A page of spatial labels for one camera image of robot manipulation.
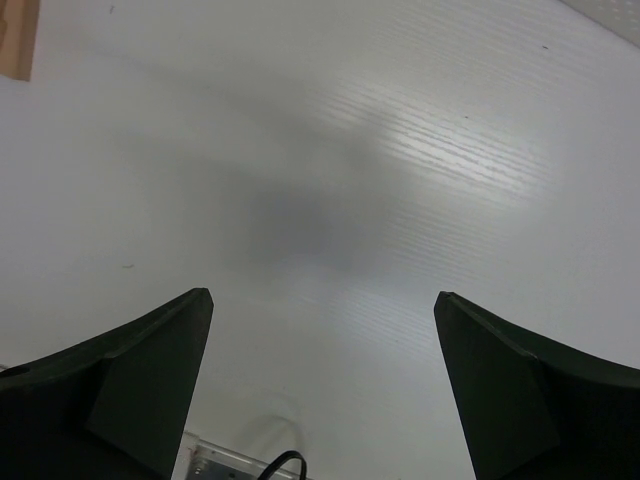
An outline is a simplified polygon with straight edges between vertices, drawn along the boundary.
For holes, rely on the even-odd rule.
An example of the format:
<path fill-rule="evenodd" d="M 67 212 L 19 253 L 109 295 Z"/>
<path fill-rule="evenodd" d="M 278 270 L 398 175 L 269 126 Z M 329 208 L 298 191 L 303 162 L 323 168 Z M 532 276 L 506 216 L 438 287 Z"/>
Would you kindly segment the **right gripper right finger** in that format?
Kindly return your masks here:
<path fill-rule="evenodd" d="M 434 317 L 476 478 L 638 478 L 638 370 L 453 292 Z"/>

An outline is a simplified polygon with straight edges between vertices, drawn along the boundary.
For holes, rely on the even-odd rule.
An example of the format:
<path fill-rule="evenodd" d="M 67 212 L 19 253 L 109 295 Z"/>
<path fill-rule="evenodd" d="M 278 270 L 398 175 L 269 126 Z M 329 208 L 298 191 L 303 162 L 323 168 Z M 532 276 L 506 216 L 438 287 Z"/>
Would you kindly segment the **white perforated box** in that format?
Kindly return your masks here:
<path fill-rule="evenodd" d="M 639 0 L 562 0 L 576 12 L 640 47 Z"/>

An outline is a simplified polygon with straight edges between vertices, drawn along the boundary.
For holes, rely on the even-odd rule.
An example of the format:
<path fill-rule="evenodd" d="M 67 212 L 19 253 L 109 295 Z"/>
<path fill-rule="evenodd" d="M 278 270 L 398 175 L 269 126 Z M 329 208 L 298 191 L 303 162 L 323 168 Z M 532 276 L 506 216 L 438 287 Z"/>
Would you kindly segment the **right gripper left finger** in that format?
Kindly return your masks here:
<path fill-rule="evenodd" d="M 170 478 L 213 310 L 209 290 L 194 288 L 2 371 L 2 478 Z"/>

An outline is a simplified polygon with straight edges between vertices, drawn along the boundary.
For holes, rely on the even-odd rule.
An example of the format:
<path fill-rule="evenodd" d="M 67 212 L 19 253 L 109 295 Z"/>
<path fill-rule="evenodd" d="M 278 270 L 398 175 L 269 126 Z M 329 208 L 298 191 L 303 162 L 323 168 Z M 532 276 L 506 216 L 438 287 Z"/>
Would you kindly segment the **long light wood block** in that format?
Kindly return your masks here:
<path fill-rule="evenodd" d="M 1 75 L 29 82 L 40 0 L 1 0 Z"/>

